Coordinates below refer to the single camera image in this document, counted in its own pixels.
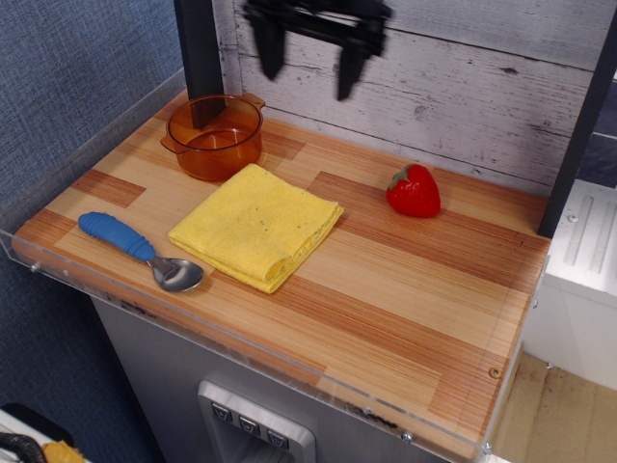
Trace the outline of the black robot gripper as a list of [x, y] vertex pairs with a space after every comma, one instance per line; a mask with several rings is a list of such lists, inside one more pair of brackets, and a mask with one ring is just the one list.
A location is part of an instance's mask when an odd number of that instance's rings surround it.
[[253, 26], [261, 69], [269, 80], [284, 65], [288, 32], [340, 46], [338, 101], [350, 96], [369, 53], [383, 51], [391, 18], [391, 8], [382, 1], [248, 1], [243, 13]]

